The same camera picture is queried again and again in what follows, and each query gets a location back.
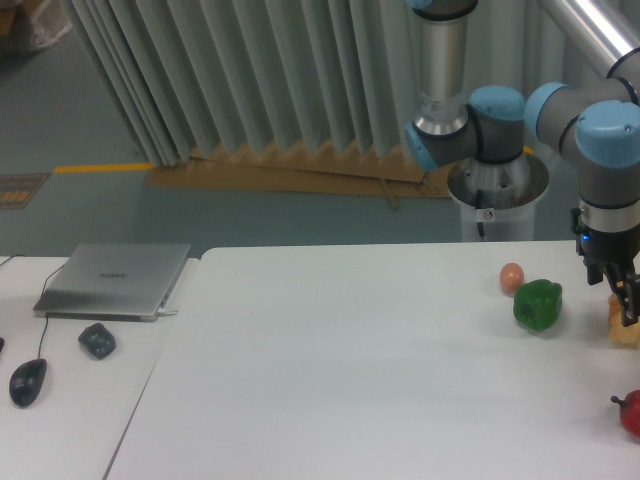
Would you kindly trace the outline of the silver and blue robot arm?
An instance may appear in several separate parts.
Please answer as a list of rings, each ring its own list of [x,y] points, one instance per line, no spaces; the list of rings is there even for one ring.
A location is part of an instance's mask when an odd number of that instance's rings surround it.
[[[413,1],[422,20],[421,107],[405,127],[417,164],[434,170],[469,160],[450,191],[479,211],[512,207],[544,185],[543,167],[525,157],[526,133],[572,164],[579,205],[571,212],[587,281],[607,282],[624,326],[639,319],[639,32],[601,1],[546,1],[543,10],[578,46],[601,82],[589,88],[547,83],[530,96],[502,86],[462,94],[472,1]]]

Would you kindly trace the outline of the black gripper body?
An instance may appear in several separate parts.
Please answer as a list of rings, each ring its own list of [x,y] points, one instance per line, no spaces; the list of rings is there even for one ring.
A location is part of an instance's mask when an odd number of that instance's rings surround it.
[[[598,230],[588,223],[587,213],[586,207],[571,210],[576,252],[586,267],[587,283],[596,285],[607,277],[610,286],[619,286],[636,277],[634,259],[639,253],[639,226]]]

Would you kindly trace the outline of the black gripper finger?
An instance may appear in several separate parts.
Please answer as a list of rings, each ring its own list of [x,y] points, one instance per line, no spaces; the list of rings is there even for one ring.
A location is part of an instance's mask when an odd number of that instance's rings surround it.
[[[639,321],[639,274],[633,268],[606,267],[612,293],[620,307],[620,321],[623,327],[630,327]]]

